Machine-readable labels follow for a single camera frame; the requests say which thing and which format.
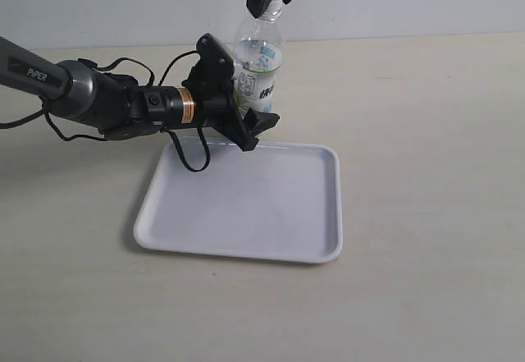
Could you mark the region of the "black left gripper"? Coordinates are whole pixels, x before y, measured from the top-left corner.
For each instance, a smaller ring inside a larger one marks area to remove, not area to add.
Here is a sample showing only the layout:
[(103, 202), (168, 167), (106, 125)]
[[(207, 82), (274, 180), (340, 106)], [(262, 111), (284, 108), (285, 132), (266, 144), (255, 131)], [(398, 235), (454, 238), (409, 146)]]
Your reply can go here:
[(249, 109), (242, 119), (233, 99), (235, 67), (230, 50), (206, 33), (196, 43), (195, 52), (199, 59), (180, 87), (139, 88), (146, 119), (162, 130), (213, 128), (241, 150), (254, 150), (256, 137), (273, 128), (280, 116)]

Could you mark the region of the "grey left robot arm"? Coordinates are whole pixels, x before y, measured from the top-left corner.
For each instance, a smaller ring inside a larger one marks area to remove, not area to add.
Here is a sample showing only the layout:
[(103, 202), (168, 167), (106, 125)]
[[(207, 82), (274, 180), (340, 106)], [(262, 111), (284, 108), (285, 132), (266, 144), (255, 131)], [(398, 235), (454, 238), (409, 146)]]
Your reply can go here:
[(243, 151), (279, 121), (275, 113), (249, 109), (234, 100), (238, 68), (230, 50), (206, 33), (196, 43), (197, 63), (180, 87), (113, 73), (87, 59), (52, 63), (1, 40), (1, 83), (34, 94), (43, 112), (98, 130), (100, 140), (128, 140), (161, 131), (213, 128)]

